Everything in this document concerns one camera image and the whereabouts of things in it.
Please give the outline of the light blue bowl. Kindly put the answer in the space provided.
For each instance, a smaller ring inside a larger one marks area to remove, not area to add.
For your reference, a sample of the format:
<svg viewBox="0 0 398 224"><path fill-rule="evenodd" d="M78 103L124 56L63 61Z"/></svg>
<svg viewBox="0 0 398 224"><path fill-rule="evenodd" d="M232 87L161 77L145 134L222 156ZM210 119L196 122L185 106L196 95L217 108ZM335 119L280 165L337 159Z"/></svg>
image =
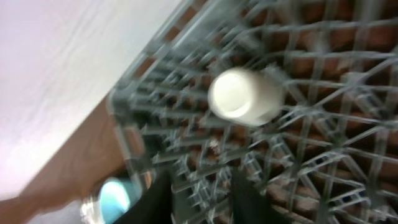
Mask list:
<svg viewBox="0 0 398 224"><path fill-rule="evenodd" d="M99 191L98 204L105 224L114 223L142 196L140 183L128 178L108 178Z"/></svg>

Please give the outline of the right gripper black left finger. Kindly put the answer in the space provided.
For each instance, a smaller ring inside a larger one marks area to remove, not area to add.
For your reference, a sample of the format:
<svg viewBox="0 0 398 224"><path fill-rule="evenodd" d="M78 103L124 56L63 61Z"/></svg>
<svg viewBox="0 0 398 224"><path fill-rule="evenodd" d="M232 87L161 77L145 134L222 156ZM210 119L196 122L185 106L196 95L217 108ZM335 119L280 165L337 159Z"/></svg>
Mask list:
<svg viewBox="0 0 398 224"><path fill-rule="evenodd" d="M148 191L114 224L172 224L172 179L163 171Z"/></svg>

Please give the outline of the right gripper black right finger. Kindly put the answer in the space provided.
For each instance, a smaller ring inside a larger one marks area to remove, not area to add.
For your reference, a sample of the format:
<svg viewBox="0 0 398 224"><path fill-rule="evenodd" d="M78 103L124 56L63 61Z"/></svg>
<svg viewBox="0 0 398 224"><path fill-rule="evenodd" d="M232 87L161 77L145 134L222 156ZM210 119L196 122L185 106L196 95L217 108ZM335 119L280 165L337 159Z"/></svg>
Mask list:
<svg viewBox="0 0 398 224"><path fill-rule="evenodd" d="M235 224L290 224L237 168L231 171L229 204Z"/></svg>

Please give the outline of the cream plastic cup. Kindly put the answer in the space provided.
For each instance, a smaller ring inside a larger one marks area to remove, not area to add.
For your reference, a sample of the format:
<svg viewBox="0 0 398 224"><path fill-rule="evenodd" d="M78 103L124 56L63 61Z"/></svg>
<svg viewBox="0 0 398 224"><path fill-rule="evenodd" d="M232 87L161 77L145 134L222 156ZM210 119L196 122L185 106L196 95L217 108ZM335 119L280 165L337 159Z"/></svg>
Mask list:
<svg viewBox="0 0 398 224"><path fill-rule="evenodd" d="M285 91L268 73L241 67L219 74L210 84L208 104L221 119L246 126L262 126L281 111Z"/></svg>

